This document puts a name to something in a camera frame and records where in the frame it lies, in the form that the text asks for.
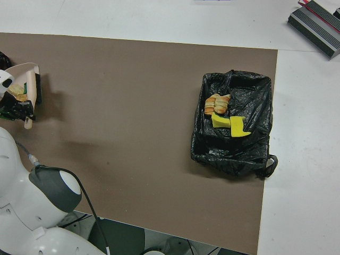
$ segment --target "white tabletop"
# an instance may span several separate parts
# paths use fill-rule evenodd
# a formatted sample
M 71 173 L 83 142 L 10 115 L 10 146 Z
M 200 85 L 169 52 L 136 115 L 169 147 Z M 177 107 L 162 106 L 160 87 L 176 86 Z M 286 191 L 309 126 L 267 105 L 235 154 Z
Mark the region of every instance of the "white tabletop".
M 338 0 L 317 1 L 330 12 Z M 340 250 L 340 56 L 287 25 L 297 0 L 0 0 L 0 32 L 279 49 L 259 255 Z

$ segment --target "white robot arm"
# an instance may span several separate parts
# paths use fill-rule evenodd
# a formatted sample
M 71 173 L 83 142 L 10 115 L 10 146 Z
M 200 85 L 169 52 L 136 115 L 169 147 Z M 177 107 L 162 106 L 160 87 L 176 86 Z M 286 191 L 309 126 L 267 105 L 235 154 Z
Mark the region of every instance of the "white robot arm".
M 104 255 L 55 227 L 80 200 L 71 174 L 39 166 L 29 173 L 14 139 L 0 127 L 0 255 Z

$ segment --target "black trash bag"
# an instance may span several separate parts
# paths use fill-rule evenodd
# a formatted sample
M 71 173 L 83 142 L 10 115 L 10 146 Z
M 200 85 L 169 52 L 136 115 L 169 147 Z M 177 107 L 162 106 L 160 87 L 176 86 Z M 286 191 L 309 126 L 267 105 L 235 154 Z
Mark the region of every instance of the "black trash bag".
M 6 70 L 7 68 L 10 68 L 12 66 L 13 65 L 10 59 L 5 54 L 0 52 L 0 70 Z
M 210 115 L 204 114 L 204 107 L 205 100 L 215 93 L 231 94 L 225 117 L 245 116 L 243 130 L 250 131 L 250 135 L 232 138 L 231 129 L 213 128 Z M 258 177 L 269 177 L 277 165 L 277 158 L 269 154 L 271 102 L 269 77 L 234 70 L 205 74 L 195 112 L 191 158 L 230 175 L 255 172 Z M 270 158 L 274 163 L 266 167 Z

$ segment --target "brown paper sheet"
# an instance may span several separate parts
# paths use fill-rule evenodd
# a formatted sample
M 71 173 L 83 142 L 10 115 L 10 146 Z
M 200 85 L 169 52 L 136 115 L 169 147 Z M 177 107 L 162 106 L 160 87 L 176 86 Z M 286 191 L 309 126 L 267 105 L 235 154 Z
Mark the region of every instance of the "brown paper sheet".
M 192 161 L 190 138 L 203 75 L 274 82 L 276 50 L 0 33 L 0 51 L 39 64 L 44 100 L 31 130 L 0 126 L 43 164 L 74 171 L 99 216 L 257 252 L 263 181 Z M 77 210 L 90 213 L 85 199 Z

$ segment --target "black cable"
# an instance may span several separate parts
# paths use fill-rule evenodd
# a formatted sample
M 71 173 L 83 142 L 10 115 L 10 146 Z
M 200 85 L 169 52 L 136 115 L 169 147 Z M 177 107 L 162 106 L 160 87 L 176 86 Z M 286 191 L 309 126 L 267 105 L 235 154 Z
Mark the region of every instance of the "black cable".
M 189 247 L 190 247 L 190 250 L 191 250 L 191 254 L 192 254 L 192 255 L 195 255 L 195 254 L 193 253 L 193 250 L 192 250 L 192 247 L 191 247 L 191 244 L 190 244 L 189 240 L 187 239 L 186 241 L 187 241 L 188 244 L 189 244 Z
M 21 147 L 21 149 L 24 150 L 24 152 L 27 154 L 27 155 L 30 155 L 31 153 L 28 151 L 28 149 L 26 149 L 26 147 L 24 145 L 22 145 L 21 143 L 19 143 L 18 141 L 15 141 L 15 143 Z
M 80 221 L 82 221 L 82 220 L 84 220 L 84 219 L 87 219 L 87 218 L 90 218 L 90 217 L 92 217 L 92 215 L 84 214 L 84 215 L 81 216 L 80 218 L 78 218 L 78 219 L 76 219 L 76 220 L 74 220 L 74 221 L 72 221 L 72 222 L 70 222 L 70 223 L 67 223 L 67 224 L 65 224 L 65 225 L 59 226 L 59 227 L 66 228 L 66 227 L 72 225 L 73 223 L 80 222 Z
M 219 247 L 214 248 L 212 251 L 210 251 L 207 255 L 212 254 L 214 251 L 216 251 Z
M 91 203 L 91 201 L 90 201 L 90 198 L 89 198 L 89 196 L 87 195 L 86 190 L 85 190 L 83 184 L 81 183 L 80 179 L 79 179 L 72 171 L 67 170 L 67 169 L 63 169 L 63 168 L 59 168 L 59 167 L 44 166 L 44 165 L 39 165 L 39 166 L 38 166 L 38 169 L 39 169 L 39 168 L 44 168 L 44 169 L 49 169 L 49 170 L 55 170 L 55 171 L 64 171 L 64 172 L 67 172 L 67 173 L 71 174 L 71 175 L 76 179 L 76 181 L 78 182 L 78 184 L 79 184 L 81 190 L 83 191 L 84 196 L 85 196 L 85 198 L 86 198 L 86 200 L 87 200 L 87 202 L 88 202 L 88 204 L 89 204 L 89 206 L 90 206 L 90 208 L 91 208 L 91 211 L 92 211 L 92 213 L 93 213 L 93 216 L 95 217 L 96 224 L 97 224 L 97 226 L 98 226 L 98 228 L 99 228 L 99 231 L 100 231 L 101 235 L 103 236 L 103 239 L 104 239 L 104 242 L 105 242 L 105 246 L 106 246 L 106 247 L 109 247 L 109 246 L 108 246 L 107 239 L 106 239 L 106 236 L 105 236 L 105 234 L 104 234 L 104 231 L 103 231 L 103 229 L 101 228 L 101 226 L 100 226 L 100 224 L 99 224 L 98 216 L 97 216 L 97 214 L 96 214 L 96 212 L 95 212 L 95 210 L 94 210 L 94 207 L 92 206 L 92 203 Z

